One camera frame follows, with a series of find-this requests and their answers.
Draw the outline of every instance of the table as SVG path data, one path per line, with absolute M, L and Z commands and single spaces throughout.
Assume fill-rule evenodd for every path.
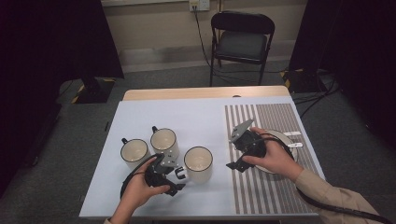
M 283 219 L 316 217 L 298 199 L 294 185 L 279 175 L 258 168 L 244 173 L 225 166 L 239 158 L 228 143 L 233 126 L 254 118 L 254 126 L 281 132 L 301 132 L 299 163 L 324 177 L 315 151 L 285 87 L 230 87 L 127 91 L 109 130 L 80 217 L 111 217 L 119 200 L 120 187 L 131 172 L 120 158 L 121 138 L 141 138 L 149 144 L 151 126 L 171 128 L 180 148 L 178 162 L 191 147 L 211 150 L 214 158 L 211 179 L 197 185 L 188 180 L 167 178 L 186 187 L 174 197 L 151 198 L 134 213 L 134 219 L 215 220 Z

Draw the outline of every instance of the person's arm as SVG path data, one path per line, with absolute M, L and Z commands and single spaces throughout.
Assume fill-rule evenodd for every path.
M 151 188 L 146 183 L 144 173 L 155 159 L 154 157 L 147 161 L 135 172 L 134 177 L 131 179 L 122 195 L 114 215 L 105 220 L 105 224 L 128 223 L 136 208 L 145 204 L 152 196 L 165 193 L 170 189 L 167 185 Z
M 309 170 L 303 170 L 295 184 L 303 194 L 319 203 L 378 215 L 374 208 L 359 193 L 349 189 L 333 187 Z M 312 209 L 320 214 L 320 218 L 324 223 L 377 223 L 372 220 L 334 213 L 316 207 L 312 207 Z
M 265 135 L 265 130 L 251 128 L 254 133 Z M 348 189 L 339 189 L 330 185 L 309 170 L 305 170 L 295 162 L 286 151 L 275 141 L 265 143 L 267 153 L 264 158 L 245 156 L 242 160 L 254 165 L 265 167 L 271 172 L 283 175 L 296 184 L 296 187 L 306 196 L 320 203 L 355 209 L 377 214 L 374 208 L 359 193 Z M 359 217 L 313 208 L 325 223 L 377 223 Z

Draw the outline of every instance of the coffee mug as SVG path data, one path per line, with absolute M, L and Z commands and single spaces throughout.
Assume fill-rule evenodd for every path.
M 166 157 L 176 160 L 179 149 L 175 132 L 166 128 L 157 129 L 155 126 L 152 127 L 152 131 L 150 142 L 155 153 L 164 153 Z
M 128 141 L 125 138 L 121 141 L 124 144 L 120 152 L 121 157 L 132 170 L 150 156 L 149 147 L 145 141 L 141 139 Z
M 210 179 L 212 176 L 212 153 L 205 147 L 193 147 L 190 148 L 184 156 L 184 163 L 187 171 L 187 178 L 196 184 L 203 184 Z M 183 168 L 178 168 L 176 173 L 183 171 Z

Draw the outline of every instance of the black and white stripes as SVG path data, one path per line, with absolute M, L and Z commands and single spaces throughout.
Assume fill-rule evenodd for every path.
M 228 133 L 232 132 L 234 126 L 247 119 L 254 119 L 252 126 L 263 129 L 278 130 L 282 133 L 301 131 L 291 104 L 226 105 L 224 112 Z M 306 146 L 301 134 L 289 138 Z M 230 161 L 236 161 L 241 156 L 232 144 L 229 144 L 229 152 Z M 306 147 L 299 147 L 298 154 L 298 162 L 316 173 L 317 168 L 310 151 Z M 244 173 L 235 170 L 231 172 L 236 214 L 312 213 L 298 198 L 294 184 L 288 179 L 265 173 L 258 168 L 247 169 Z

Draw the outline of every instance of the person's hand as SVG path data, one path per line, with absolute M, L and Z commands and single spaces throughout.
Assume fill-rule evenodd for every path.
M 263 138 L 272 137 L 266 134 L 265 130 L 257 127 L 252 127 L 250 130 L 254 133 L 261 134 Z M 264 167 L 271 172 L 283 175 L 295 182 L 304 168 L 296 163 L 278 142 L 265 141 L 265 145 L 267 148 L 265 157 L 244 156 L 242 160 L 253 165 Z
M 149 165 L 155 161 L 155 157 L 145 162 L 136 172 L 134 177 L 129 181 L 119 206 L 110 219 L 112 224 L 128 223 L 134 210 L 145 204 L 149 198 L 154 195 L 165 193 L 170 189 L 168 185 L 151 188 L 145 180 L 144 173 Z

